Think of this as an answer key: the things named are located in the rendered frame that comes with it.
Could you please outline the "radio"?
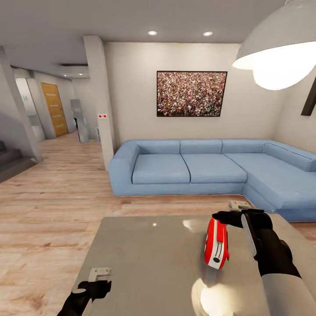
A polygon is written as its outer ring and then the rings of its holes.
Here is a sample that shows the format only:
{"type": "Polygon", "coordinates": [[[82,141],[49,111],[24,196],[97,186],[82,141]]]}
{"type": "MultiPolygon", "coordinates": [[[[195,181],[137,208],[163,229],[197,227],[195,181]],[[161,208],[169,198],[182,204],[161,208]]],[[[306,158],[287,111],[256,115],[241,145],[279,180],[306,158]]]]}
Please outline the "radio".
{"type": "Polygon", "coordinates": [[[224,267],[225,260],[230,258],[226,224],[221,224],[219,220],[214,218],[211,219],[207,229],[205,244],[206,263],[215,269],[224,267]]]}

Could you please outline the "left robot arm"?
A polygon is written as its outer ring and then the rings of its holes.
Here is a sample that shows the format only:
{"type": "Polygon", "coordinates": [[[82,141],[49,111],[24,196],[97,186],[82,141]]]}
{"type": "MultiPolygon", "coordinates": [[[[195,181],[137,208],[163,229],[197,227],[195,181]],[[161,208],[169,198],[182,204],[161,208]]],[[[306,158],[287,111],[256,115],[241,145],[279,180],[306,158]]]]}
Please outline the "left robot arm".
{"type": "Polygon", "coordinates": [[[57,316],[89,316],[92,302],[96,298],[105,298],[111,291],[111,281],[98,280],[97,277],[111,276],[113,269],[109,267],[92,268],[88,281],[78,284],[78,289],[67,297],[62,310],[57,316]]]}

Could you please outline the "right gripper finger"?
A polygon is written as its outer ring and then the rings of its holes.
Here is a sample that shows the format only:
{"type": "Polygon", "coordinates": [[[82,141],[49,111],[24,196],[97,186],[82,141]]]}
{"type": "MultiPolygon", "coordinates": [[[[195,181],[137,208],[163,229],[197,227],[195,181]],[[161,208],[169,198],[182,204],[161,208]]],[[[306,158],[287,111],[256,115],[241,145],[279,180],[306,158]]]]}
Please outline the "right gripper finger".
{"type": "Polygon", "coordinates": [[[219,212],[218,212],[218,214],[216,214],[216,213],[212,214],[212,217],[213,217],[215,220],[219,220],[219,212]]]}

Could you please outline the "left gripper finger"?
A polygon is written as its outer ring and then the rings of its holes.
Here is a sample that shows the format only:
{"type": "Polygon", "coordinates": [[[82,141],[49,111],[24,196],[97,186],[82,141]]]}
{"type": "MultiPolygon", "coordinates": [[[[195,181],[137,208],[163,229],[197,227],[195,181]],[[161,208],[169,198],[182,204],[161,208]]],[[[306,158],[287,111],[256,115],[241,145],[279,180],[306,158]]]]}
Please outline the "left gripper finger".
{"type": "MultiPolygon", "coordinates": [[[[107,281],[107,280],[98,280],[98,281],[107,281]]],[[[106,291],[106,294],[108,291],[111,291],[111,281],[108,283],[107,281],[107,291],[106,291]]]]}

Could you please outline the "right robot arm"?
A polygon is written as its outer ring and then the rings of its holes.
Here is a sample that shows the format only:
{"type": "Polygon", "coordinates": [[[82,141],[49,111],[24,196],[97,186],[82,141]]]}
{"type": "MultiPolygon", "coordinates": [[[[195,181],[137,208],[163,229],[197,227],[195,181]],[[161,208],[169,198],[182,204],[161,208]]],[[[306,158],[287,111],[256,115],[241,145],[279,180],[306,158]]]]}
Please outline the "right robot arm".
{"type": "Polygon", "coordinates": [[[316,302],[293,264],[289,246],[273,230],[269,214],[245,201],[230,200],[228,207],[212,217],[244,229],[258,262],[270,316],[316,316],[316,302]]]}

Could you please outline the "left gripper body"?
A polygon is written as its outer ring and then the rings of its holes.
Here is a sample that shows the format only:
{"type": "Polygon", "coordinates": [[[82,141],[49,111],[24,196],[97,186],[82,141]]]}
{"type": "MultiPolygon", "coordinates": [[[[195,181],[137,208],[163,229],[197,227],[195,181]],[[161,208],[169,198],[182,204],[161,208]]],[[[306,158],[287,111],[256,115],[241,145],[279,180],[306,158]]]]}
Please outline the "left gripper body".
{"type": "Polygon", "coordinates": [[[96,281],[96,282],[88,282],[88,281],[82,281],[78,284],[79,287],[87,287],[90,286],[94,289],[95,295],[94,299],[96,298],[105,298],[106,291],[107,291],[107,281],[96,281]]]}

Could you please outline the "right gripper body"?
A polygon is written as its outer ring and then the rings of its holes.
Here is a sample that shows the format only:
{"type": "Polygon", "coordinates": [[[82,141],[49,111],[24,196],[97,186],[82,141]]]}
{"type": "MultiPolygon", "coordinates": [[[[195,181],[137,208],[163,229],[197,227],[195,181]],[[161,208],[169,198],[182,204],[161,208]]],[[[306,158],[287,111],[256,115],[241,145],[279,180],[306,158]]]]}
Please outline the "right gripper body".
{"type": "Polygon", "coordinates": [[[219,211],[219,223],[239,227],[234,221],[234,216],[237,212],[239,211],[219,211]]]}

